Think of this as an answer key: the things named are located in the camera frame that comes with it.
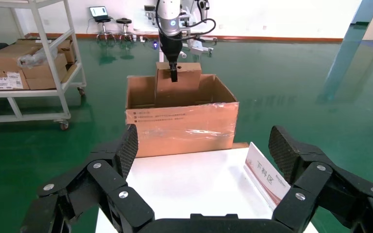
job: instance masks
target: white sign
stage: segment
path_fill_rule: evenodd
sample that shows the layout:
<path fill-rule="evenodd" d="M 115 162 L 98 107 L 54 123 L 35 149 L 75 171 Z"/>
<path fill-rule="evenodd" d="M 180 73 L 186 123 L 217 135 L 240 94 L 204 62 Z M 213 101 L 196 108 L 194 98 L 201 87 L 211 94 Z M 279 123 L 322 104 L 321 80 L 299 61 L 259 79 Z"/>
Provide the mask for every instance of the white sign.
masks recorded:
<path fill-rule="evenodd" d="M 274 210 L 289 191 L 290 185 L 252 142 L 244 169 L 270 208 Z"/>
<path fill-rule="evenodd" d="M 0 78 L 0 90 L 23 89 L 20 74 L 16 72 L 7 72 L 7 77 Z"/>

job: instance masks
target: stacked cardboard boxes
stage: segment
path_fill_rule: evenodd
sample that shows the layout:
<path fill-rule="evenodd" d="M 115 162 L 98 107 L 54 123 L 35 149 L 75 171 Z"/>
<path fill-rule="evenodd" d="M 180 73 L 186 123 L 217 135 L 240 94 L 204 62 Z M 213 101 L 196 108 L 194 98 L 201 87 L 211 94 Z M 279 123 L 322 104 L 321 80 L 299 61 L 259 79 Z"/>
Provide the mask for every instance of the stacked cardboard boxes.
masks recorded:
<path fill-rule="evenodd" d="M 47 61 L 34 67 L 19 67 L 17 60 L 23 55 L 33 55 L 42 46 L 14 44 L 0 50 L 0 90 L 45 90 L 55 88 L 55 82 Z M 65 54 L 59 53 L 55 66 L 60 80 L 67 74 Z"/>

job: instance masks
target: metal shelf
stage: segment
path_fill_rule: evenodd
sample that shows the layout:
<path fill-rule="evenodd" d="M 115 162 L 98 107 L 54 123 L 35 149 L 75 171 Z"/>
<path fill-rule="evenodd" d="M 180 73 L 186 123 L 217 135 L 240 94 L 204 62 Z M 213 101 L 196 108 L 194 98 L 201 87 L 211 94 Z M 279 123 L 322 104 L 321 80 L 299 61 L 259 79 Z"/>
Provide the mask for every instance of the metal shelf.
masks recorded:
<path fill-rule="evenodd" d="M 36 8 L 39 9 L 41 7 L 49 6 L 60 1 L 63 0 L 0 0 L 0 7 L 32 9 L 33 7 L 35 7 L 33 5 L 36 4 Z"/>
<path fill-rule="evenodd" d="M 48 44 L 48 40 L 46 37 L 46 33 L 44 30 L 42 19 L 41 19 L 38 9 L 41 7 L 45 7 L 45 6 L 60 2 L 60 1 L 64 2 L 65 11 L 68 17 L 69 30 L 66 31 L 62 36 L 54 40 L 52 43 Z M 0 98 L 7 98 L 12 107 L 12 110 L 14 111 L 14 115 L 0 116 L 0 122 L 54 120 L 56 122 L 61 122 L 64 125 L 65 124 L 68 125 L 67 119 L 70 118 L 70 113 L 68 109 L 68 104 L 65 100 L 65 92 L 69 87 L 83 88 L 86 86 L 85 73 L 82 67 L 81 54 L 79 52 L 78 42 L 76 40 L 75 30 L 73 28 L 72 16 L 70 14 L 68 0 L 0 0 L 0 7 L 24 8 L 24 9 L 30 9 L 32 11 L 32 15 L 34 16 L 36 27 L 38 28 L 39 36 L 42 41 L 43 50 L 45 51 L 45 54 L 48 60 L 48 65 L 51 68 L 53 80 L 56 86 L 55 90 L 0 91 Z M 54 60 L 50 53 L 50 50 L 59 46 L 59 44 L 61 44 L 69 36 L 72 36 L 73 47 L 76 53 L 77 62 L 75 64 L 76 67 L 73 70 L 71 77 L 65 83 L 61 83 L 58 77 L 58 73 L 55 67 Z M 74 83 L 73 80 L 75 79 L 75 77 L 78 75 L 80 71 L 82 72 L 82 82 Z M 62 109 L 63 109 L 62 113 L 23 115 L 20 112 L 18 105 L 14 99 L 17 97 L 48 97 L 48 96 L 59 97 L 61 104 L 62 104 Z"/>

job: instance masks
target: plastic bag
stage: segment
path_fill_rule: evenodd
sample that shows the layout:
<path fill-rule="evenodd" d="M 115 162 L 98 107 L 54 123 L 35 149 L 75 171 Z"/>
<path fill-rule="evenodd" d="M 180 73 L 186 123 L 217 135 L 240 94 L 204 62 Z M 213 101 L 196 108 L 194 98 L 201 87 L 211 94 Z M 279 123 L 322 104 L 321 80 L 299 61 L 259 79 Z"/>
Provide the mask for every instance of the plastic bag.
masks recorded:
<path fill-rule="evenodd" d="M 54 48 L 51 50 L 52 57 L 55 58 L 58 54 L 58 49 Z M 35 67 L 43 64 L 47 61 L 46 54 L 44 48 L 38 50 L 34 55 L 23 55 L 18 58 L 17 64 L 19 67 Z"/>

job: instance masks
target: round stool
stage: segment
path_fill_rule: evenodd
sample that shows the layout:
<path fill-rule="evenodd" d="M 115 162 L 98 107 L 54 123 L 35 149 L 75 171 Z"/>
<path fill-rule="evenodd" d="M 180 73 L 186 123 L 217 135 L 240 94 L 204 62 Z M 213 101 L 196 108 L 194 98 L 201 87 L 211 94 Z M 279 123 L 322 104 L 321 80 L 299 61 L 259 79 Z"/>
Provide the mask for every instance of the round stool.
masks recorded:
<path fill-rule="evenodd" d="M 127 19 L 127 18 L 119 18 L 117 19 L 117 23 L 123 25 L 123 32 L 117 34 L 119 35 L 119 40 L 121 40 L 122 36 L 124 36 L 124 38 L 129 36 L 130 37 L 129 40 L 132 41 L 133 33 L 128 31 L 128 24 L 132 23 L 132 20 Z"/>
<path fill-rule="evenodd" d="M 111 19 L 112 19 L 112 17 L 105 18 L 105 19 L 95 19 L 95 22 L 97 22 L 98 24 L 99 24 L 99 23 L 102 23 L 102 31 L 100 31 L 100 32 L 97 34 L 97 40 L 99 39 L 100 36 L 105 36 L 105 40 L 106 40 L 106 42 L 108 42 L 108 38 L 109 38 L 109 37 L 113 38 L 114 42 L 117 41 L 117 40 L 115 39 L 115 36 L 112 34 L 112 32 L 107 31 L 107 30 L 105 29 L 105 23 L 107 23 L 107 22 L 111 22 Z"/>

